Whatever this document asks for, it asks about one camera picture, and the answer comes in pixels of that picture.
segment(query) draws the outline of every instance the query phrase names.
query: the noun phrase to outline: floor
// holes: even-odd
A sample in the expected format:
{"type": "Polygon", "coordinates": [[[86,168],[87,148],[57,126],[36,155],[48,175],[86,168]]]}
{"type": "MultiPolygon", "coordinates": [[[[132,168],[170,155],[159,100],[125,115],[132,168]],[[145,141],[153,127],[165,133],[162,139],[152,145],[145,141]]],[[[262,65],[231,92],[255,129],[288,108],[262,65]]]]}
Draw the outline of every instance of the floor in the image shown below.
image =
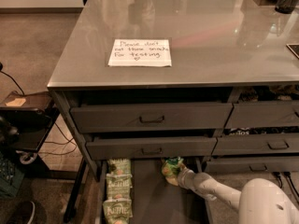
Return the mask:
{"type": "MultiPolygon", "coordinates": [[[[0,14],[0,62],[3,71],[10,74],[25,93],[46,91],[51,73],[59,60],[79,14],[0,14]]],[[[0,74],[0,101],[12,91],[19,91],[14,82],[0,74]]],[[[47,142],[39,155],[54,170],[76,171],[81,155],[65,127],[58,118],[47,142]]],[[[269,173],[253,174],[213,174],[220,182],[236,189],[242,189],[254,177],[263,177],[277,182],[269,173]]],[[[292,173],[296,187],[299,175],[292,173]]],[[[297,205],[296,196],[283,177],[285,192],[297,205]]],[[[5,223],[14,207],[23,200],[36,203],[34,223],[63,223],[64,211],[73,187],[73,181],[57,179],[24,178],[16,198],[0,198],[0,223],[5,223]]],[[[97,216],[97,197],[99,183],[86,172],[77,202],[77,214],[70,223],[94,223],[97,216]]],[[[209,205],[211,224],[236,224],[237,214],[224,203],[214,201],[209,205]]]]}

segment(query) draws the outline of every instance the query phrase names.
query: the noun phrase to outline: smartphone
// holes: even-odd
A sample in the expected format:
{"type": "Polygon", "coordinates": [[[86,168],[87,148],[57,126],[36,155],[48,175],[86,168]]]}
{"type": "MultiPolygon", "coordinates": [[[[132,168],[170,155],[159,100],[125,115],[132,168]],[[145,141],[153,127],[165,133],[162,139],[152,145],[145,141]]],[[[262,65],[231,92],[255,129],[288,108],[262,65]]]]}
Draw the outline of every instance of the smartphone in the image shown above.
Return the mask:
{"type": "Polygon", "coordinates": [[[299,44],[287,44],[287,47],[299,59],[299,44]]]}

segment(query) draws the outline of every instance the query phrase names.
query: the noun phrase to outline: paper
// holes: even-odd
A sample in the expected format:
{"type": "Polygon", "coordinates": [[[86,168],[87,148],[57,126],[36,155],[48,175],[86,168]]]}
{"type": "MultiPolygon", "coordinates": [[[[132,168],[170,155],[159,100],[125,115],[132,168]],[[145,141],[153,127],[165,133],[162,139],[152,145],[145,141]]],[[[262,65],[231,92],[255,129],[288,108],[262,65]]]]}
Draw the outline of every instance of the paper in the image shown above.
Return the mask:
{"type": "Polygon", "coordinates": [[[109,66],[171,66],[168,40],[116,39],[109,66]]]}
{"type": "Polygon", "coordinates": [[[11,107],[21,107],[22,105],[24,105],[26,103],[26,99],[25,98],[16,98],[11,102],[7,102],[6,106],[11,106],[11,107]]]}

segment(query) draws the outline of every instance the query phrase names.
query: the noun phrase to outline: countertop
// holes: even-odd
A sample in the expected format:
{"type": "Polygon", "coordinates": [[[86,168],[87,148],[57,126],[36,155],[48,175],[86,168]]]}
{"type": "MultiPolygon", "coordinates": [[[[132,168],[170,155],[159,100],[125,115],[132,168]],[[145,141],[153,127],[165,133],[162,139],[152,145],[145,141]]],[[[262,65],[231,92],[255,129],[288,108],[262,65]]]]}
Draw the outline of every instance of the countertop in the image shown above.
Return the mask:
{"type": "Polygon", "coordinates": [[[299,82],[299,9],[252,0],[89,0],[49,89],[299,82]],[[171,67],[110,67],[115,39],[168,39],[171,67]]]}

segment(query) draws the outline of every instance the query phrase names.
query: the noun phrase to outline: black shoe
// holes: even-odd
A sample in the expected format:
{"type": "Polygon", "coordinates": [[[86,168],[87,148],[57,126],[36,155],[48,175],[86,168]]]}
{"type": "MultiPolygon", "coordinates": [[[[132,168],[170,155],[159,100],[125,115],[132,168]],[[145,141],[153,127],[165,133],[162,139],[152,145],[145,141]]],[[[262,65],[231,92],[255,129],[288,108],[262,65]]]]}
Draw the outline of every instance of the black shoe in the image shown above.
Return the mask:
{"type": "Polygon", "coordinates": [[[31,224],[35,216],[35,210],[36,206],[33,202],[20,203],[7,224],[31,224]]]}

